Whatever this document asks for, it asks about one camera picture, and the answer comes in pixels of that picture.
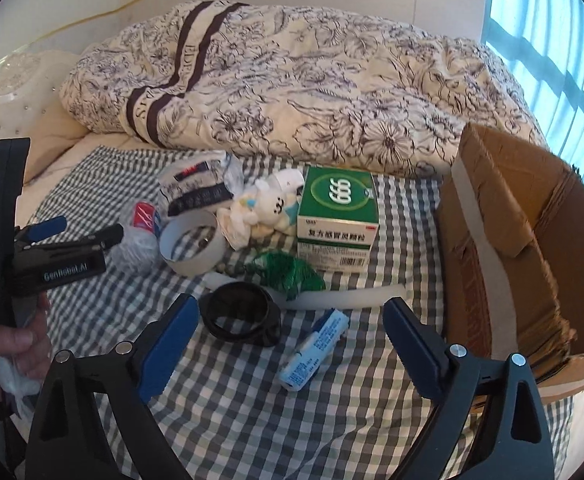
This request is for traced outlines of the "person's left hand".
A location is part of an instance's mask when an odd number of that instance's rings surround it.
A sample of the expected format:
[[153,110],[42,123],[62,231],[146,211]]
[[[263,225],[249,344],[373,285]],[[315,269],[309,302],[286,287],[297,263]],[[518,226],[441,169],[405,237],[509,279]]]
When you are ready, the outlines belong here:
[[0,325],[0,356],[13,358],[18,371],[40,382],[50,366],[51,342],[47,332],[47,313],[50,309],[47,295],[37,298],[36,314],[24,328]]

